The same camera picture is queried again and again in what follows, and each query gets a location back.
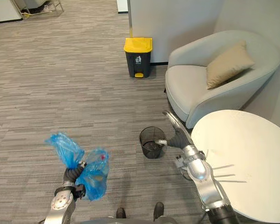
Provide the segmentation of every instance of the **round table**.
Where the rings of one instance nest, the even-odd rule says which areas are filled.
[[[255,114],[222,110],[200,119],[191,137],[236,212],[280,223],[278,126]]]

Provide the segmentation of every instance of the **baseboard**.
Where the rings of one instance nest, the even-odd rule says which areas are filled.
[[[154,65],[168,65],[168,62],[152,62],[150,63],[150,65],[154,66]]]
[[[16,21],[22,21],[23,18],[20,19],[16,19],[16,20],[6,20],[6,21],[0,21],[0,23],[4,23],[4,22],[16,22]]]

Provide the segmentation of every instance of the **robotic arm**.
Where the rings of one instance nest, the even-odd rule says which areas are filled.
[[[197,150],[185,127],[171,112],[164,111],[163,114],[169,118],[175,129],[175,136],[169,141],[158,140],[156,143],[183,150],[184,156],[177,157],[175,164],[178,168],[186,169],[194,181],[211,223],[238,224],[230,201],[220,183],[215,180],[204,153]]]
[[[82,162],[76,169],[66,169],[63,175],[63,185],[57,188],[51,202],[51,210],[44,224],[70,224],[71,214],[76,207],[76,200],[85,196],[83,184],[75,185],[87,164]]]

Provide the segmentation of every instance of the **gray armchair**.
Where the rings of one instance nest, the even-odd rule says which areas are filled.
[[[246,40],[255,65],[225,84],[207,90],[206,67],[239,40]],[[166,90],[178,117],[193,128],[208,113],[240,109],[280,65],[276,48],[263,37],[240,30],[215,33],[174,50],[166,72]]]

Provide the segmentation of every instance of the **black trash bin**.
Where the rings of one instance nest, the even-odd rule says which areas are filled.
[[[165,140],[165,133],[158,127],[147,127],[139,135],[143,154],[149,159],[160,156],[163,146],[155,143],[156,140]]]
[[[124,50],[130,77],[149,77],[153,39],[143,37],[126,38]]]

